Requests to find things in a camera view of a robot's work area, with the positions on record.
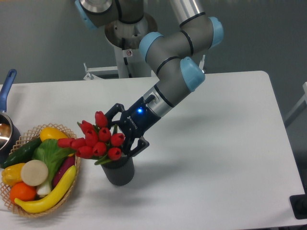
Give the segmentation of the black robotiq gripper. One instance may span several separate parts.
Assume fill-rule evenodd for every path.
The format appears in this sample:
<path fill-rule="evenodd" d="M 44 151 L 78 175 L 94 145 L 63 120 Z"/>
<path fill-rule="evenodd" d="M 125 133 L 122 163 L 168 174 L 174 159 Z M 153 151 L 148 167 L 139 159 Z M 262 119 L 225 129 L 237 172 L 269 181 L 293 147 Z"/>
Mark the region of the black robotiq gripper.
<path fill-rule="evenodd" d="M 147 99 L 141 97 L 128 110 L 124 109 L 124 105 L 116 103 L 105 114 L 107 128 L 118 125 L 127 138 L 133 139 L 129 140 L 128 145 L 123 149 L 123 153 L 127 157 L 137 156 L 150 145 L 143 135 L 161 119 L 148 107 L 149 102 L 153 100 L 154 96 L 149 96 Z M 113 121 L 118 113 L 121 113 L 120 119 Z M 132 148 L 135 138 L 138 138 L 137 145 Z"/>

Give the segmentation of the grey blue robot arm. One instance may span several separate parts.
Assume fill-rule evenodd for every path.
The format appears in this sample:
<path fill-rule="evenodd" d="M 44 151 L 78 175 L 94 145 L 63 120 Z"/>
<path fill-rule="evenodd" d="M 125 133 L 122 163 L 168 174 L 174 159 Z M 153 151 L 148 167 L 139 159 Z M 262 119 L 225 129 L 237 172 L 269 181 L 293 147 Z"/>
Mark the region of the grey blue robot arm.
<path fill-rule="evenodd" d="M 133 157 L 148 147 L 144 133 L 204 82 L 202 67 L 192 56 L 213 48 L 224 37 L 222 24 L 208 17 L 197 0 L 170 2 L 180 31 L 163 36 L 142 0 L 77 0 L 82 20 L 91 29 L 104 27 L 115 51 L 121 78 L 154 73 L 158 82 L 129 109 L 114 105 L 107 113 L 125 135 L 124 155 Z"/>

